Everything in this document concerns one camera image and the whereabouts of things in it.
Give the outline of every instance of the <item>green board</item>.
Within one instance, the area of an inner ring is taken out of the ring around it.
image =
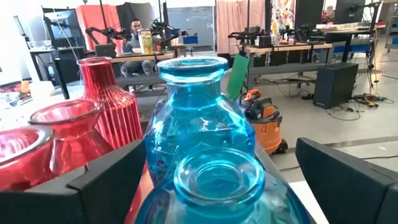
[[[248,66],[249,59],[239,54],[235,55],[231,76],[229,77],[228,86],[226,87],[226,94],[233,100],[241,94],[244,77],[248,72]]]

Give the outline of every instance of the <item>white tabletop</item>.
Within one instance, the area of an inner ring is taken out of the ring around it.
[[[299,182],[293,182],[289,183],[289,185],[317,224],[329,224],[321,208],[319,207],[317,200],[313,196],[307,181],[303,180]]]

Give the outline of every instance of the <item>glass vase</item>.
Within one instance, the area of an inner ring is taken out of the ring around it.
[[[0,132],[0,190],[27,190],[54,176],[50,169],[53,132],[30,126]]]
[[[221,94],[228,62],[219,57],[176,58],[157,64],[169,99],[156,104],[145,144],[156,187],[171,179],[188,154],[209,147],[233,147],[254,155],[253,127],[238,106]]]
[[[116,83],[111,58],[95,57],[78,62],[85,81],[84,99],[104,104],[95,126],[114,148],[142,139],[136,97]]]
[[[54,131],[55,174],[67,173],[113,150],[94,128],[102,108],[94,100],[71,100],[32,114],[31,124],[49,126]]]
[[[184,158],[174,179],[154,189],[136,223],[309,224],[305,207],[252,155],[209,149]]]

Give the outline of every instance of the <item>red glass vase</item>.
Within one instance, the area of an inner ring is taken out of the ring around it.
[[[57,103],[32,114],[31,124],[50,126],[54,131],[55,174],[67,173],[113,150],[94,128],[102,108],[97,101],[80,99]]]
[[[111,58],[82,59],[80,70],[85,81],[83,98],[104,104],[95,128],[114,148],[142,139],[136,97],[117,85]]]
[[[29,126],[0,132],[0,190],[26,190],[54,176],[50,169],[53,132]]]

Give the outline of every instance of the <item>blue glass vase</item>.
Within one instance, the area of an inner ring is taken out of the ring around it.
[[[156,104],[144,137],[155,187],[172,178],[185,156],[202,149],[233,147],[254,155],[253,127],[221,94],[226,59],[175,58],[157,66],[167,82],[169,99]]]
[[[235,149],[187,156],[163,184],[142,204],[137,224],[310,223],[287,184]]]

